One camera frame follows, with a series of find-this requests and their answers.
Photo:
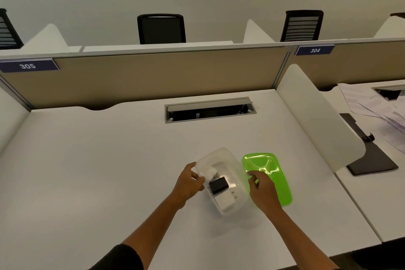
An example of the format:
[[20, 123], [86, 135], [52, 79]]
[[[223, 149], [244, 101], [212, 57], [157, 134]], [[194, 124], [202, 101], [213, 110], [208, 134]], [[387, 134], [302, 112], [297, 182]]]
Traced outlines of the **clear plastic container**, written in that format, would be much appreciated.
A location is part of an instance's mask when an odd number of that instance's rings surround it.
[[[198, 160], [194, 167], [196, 173], [200, 175], [201, 169], [205, 166], [214, 167], [218, 171], [219, 177], [224, 176], [228, 181], [229, 189], [236, 188], [236, 190], [238, 191], [246, 192], [246, 194], [248, 195], [248, 199], [243, 206], [247, 204], [248, 200], [250, 199], [250, 187], [248, 184], [249, 176], [243, 165], [232, 155], [232, 153], [227, 148], [220, 148], [218, 150], [215, 150]], [[214, 196], [210, 192], [209, 182], [207, 181], [205, 181], [205, 188], [207, 189], [209, 197], [214, 203]]]

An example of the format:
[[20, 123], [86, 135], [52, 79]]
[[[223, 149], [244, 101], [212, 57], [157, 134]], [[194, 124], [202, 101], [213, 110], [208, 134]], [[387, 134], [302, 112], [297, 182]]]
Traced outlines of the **person's left hand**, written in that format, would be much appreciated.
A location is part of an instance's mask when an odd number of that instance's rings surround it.
[[194, 161], [185, 166], [168, 197], [169, 201], [177, 210], [182, 209], [186, 202], [197, 194], [197, 192], [194, 191], [195, 182], [203, 182], [205, 184], [205, 177], [200, 176], [192, 170], [195, 165], [196, 162]]

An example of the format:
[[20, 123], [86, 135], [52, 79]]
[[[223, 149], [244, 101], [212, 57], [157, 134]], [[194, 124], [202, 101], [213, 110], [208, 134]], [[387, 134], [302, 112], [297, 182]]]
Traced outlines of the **printed white paper sheet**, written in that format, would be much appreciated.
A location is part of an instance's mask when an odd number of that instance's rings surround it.
[[377, 132], [386, 142], [405, 155], [405, 133], [385, 120], [378, 122]]
[[383, 102], [383, 118], [405, 135], [405, 95], [394, 101], [384, 97]]
[[394, 106], [370, 87], [338, 84], [351, 112], [386, 119]]

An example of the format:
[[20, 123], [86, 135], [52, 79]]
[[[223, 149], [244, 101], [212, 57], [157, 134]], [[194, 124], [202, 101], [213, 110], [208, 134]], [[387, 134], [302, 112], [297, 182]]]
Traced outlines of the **black sleeve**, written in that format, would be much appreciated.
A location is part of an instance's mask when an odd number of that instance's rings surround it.
[[119, 244], [88, 270], [144, 270], [144, 266], [132, 247]]

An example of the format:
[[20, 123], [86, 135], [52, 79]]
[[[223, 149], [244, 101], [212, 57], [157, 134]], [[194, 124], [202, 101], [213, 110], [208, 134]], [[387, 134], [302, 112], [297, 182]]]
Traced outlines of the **person's right forearm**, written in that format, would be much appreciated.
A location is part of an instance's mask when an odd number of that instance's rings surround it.
[[338, 270], [338, 266], [311, 241], [283, 209], [269, 210], [265, 214], [281, 236], [299, 270]]

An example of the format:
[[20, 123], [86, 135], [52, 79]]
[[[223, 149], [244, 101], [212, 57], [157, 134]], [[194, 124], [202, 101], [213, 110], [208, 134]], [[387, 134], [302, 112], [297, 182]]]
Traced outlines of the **small white charger plug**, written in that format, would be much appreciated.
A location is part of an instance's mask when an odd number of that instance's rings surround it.
[[200, 176], [205, 177], [205, 181], [212, 182], [219, 178], [219, 173], [214, 167], [205, 166], [201, 169]]

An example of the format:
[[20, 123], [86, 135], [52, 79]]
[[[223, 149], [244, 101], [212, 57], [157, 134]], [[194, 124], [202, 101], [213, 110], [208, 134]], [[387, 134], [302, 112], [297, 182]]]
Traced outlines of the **white curved desk divider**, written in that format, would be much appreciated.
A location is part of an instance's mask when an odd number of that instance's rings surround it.
[[70, 48], [57, 26], [48, 24], [21, 48], [21, 53], [25, 55], [70, 53]]
[[297, 64], [288, 67], [276, 91], [332, 172], [365, 155], [363, 140]]
[[390, 16], [382, 24], [373, 38], [405, 38], [405, 18], [400, 16]]
[[0, 87], [0, 157], [28, 118], [29, 113]]
[[243, 44], [275, 43], [253, 20], [249, 19], [246, 24]]

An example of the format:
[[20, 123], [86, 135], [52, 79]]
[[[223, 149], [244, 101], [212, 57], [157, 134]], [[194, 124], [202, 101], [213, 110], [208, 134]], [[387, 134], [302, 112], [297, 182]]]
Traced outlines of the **green plastic lid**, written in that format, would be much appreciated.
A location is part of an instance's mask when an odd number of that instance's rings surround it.
[[282, 207], [292, 203], [292, 193], [277, 157], [272, 153], [251, 153], [242, 158], [246, 171], [262, 171], [275, 184], [277, 196]]

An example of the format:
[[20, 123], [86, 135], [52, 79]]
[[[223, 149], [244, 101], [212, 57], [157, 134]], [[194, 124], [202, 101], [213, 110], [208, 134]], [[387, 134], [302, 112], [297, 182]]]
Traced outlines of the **large white charger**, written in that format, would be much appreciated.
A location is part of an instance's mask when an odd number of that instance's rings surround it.
[[236, 188], [227, 189], [214, 196], [214, 203], [222, 215], [228, 215], [239, 210], [247, 201], [248, 195]]

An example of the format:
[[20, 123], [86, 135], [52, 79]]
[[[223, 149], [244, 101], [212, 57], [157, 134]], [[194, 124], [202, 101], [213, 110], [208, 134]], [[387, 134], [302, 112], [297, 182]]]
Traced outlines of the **black charger plug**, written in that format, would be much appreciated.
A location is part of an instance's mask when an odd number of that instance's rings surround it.
[[224, 176], [216, 178], [213, 181], [209, 182], [209, 189], [213, 196], [221, 194], [222, 192], [229, 189], [228, 181]]

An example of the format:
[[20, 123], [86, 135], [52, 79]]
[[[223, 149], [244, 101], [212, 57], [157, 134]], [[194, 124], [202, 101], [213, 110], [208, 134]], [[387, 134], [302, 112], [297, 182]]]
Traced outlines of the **person's left forearm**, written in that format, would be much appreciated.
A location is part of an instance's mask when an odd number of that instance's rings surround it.
[[122, 244], [131, 247], [148, 270], [176, 213], [185, 206], [184, 196], [171, 193]]

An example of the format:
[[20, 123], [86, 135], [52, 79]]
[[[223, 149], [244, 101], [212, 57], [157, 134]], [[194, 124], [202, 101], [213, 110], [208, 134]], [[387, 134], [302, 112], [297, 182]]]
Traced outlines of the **black slatted office chair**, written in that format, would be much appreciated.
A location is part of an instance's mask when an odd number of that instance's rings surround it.
[[13, 27], [7, 10], [0, 8], [0, 50], [20, 49], [23, 46], [24, 43]]
[[280, 42], [317, 41], [323, 17], [321, 10], [286, 11]]

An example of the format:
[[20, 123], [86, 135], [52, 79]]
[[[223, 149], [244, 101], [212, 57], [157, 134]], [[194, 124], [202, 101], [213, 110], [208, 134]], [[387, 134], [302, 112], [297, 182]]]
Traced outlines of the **short beige partition panel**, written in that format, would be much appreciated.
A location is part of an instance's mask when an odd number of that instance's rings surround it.
[[[335, 44], [330, 54], [295, 56], [299, 46]], [[297, 64], [319, 90], [339, 83], [359, 84], [405, 79], [405, 38], [358, 39], [351, 42], [297, 44], [287, 53], [273, 88], [288, 67]]]

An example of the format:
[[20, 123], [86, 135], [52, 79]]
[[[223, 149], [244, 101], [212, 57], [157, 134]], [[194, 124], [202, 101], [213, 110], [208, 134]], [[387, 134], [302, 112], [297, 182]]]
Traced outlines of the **person's right hand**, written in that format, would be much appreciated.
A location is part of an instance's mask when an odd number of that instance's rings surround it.
[[274, 182], [262, 171], [251, 170], [247, 174], [250, 178], [259, 180], [258, 190], [250, 190], [250, 197], [254, 204], [269, 218], [280, 214], [283, 209]]

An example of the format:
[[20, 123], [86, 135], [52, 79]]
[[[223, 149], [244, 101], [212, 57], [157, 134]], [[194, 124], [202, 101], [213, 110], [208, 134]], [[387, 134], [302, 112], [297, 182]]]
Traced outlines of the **long beige partition panel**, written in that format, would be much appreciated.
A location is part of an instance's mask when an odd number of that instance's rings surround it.
[[104, 109], [132, 101], [270, 89], [287, 52], [276, 46], [55, 57], [60, 70], [0, 71], [0, 80], [31, 109]]

